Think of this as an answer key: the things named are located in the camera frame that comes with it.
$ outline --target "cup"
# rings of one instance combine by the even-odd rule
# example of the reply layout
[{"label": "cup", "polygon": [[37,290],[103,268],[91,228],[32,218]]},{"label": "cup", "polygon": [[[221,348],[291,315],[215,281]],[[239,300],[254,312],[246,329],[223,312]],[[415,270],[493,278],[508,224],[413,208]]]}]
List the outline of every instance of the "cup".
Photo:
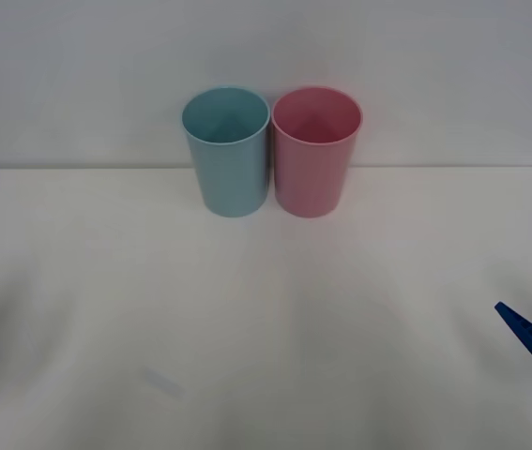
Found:
[{"label": "cup", "polygon": [[267,195],[267,124],[270,110],[258,94],[216,87],[182,112],[205,205],[227,218],[259,209]]},{"label": "cup", "polygon": [[339,204],[362,123],[359,105],[329,87],[304,87],[278,99],[274,124],[274,180],[278,203],[303,218]]}]

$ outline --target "white background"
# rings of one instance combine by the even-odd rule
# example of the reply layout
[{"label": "white background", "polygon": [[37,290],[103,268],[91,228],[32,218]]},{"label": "white background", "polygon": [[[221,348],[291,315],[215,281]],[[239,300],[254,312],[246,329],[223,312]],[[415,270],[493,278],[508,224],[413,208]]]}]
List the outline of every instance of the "white background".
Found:
[{"label": "white background", "polygon": [[532,322],[532,168],[355,168],[314,220],[0,170],[0,450],[531,450],[497,301]]},{"label": "white background", "polygon": [[220,83],[346,90],[357,165],[532,165],[532,0],[0,0],[0,167],[189,165]]}]

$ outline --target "white table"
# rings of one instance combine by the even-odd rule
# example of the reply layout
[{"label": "white table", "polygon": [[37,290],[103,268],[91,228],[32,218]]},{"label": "white table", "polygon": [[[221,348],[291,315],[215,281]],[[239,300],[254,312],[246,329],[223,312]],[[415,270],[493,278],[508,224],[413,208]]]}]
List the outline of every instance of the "white table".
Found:
[{"label": "white table", "polygon": [[0,449],[531,449],[532,168],[353,169],[339,208],[192,170],[0,171]]}]

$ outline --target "blue cup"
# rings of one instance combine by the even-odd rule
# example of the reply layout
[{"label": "blue cup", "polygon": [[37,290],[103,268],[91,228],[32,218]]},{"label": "blue cup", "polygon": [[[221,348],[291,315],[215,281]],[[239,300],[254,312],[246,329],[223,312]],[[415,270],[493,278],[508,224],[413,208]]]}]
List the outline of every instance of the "blue cup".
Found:
[{"label": "blue cup", "polygon": [[239,87],[216,87],[193,98],[182,112],[205,205],[227,218],[259,209],[269,181],[269,106]]}]

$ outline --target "pink cup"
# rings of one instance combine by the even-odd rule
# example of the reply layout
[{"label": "pink cup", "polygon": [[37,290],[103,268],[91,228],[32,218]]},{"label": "pink cup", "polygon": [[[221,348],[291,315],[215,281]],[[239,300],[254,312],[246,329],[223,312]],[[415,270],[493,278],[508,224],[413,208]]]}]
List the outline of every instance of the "pink cup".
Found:
[{"label": "pink cup", "polygon": [[317,218],[336,208],[362,114],[329,87],[305,87],[274,104],[274,180],[278,203],[291,214]]}]

